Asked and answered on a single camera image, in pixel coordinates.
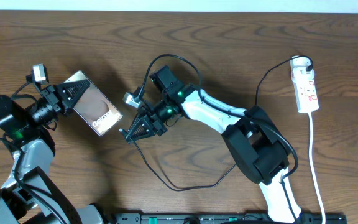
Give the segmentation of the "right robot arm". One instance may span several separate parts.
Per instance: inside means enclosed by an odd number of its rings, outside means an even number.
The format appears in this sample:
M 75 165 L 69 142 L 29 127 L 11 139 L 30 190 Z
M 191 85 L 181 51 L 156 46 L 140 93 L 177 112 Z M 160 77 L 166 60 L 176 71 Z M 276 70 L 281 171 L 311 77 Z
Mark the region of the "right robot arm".
M 168 66 L 149 77 L 162 94 L 158 103 L 144 100 L 142 87 L 123 98 L 137 109 L 129 129 L 120 131 L 129 144 L 161 136 L 167 132 L 167 121 L 178 115 L 199 121 L 221 135 L 239 170 L 260 186 L 271 221 L 301 221 L 301 208 L 287 180 L 294 173 L 288 168 L 288 156 L 294 156 L 295 150 L 262 108 L 253 106 L 247 110 L 216 100 L 199 85 L 184 84 Z

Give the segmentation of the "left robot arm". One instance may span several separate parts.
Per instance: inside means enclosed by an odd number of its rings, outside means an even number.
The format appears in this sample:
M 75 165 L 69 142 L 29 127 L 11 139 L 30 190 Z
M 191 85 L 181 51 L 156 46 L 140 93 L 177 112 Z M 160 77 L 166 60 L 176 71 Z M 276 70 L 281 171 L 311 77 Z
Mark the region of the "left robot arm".
M 90 87 L 81 80 L 41 88 L 41 97 L 27 108 L 16 103 L 28 94 L 0 95 L 0 141 L 14 160 L 9 177 L 0 188 L 0 223 L 18 223 L 35 207 L 40 213 L 29 223 L 107 223 L 103 211 L 94 203 L 75 208 L 49 177 L 55 157 L 50 123 L 60 114 L 70 114 Z

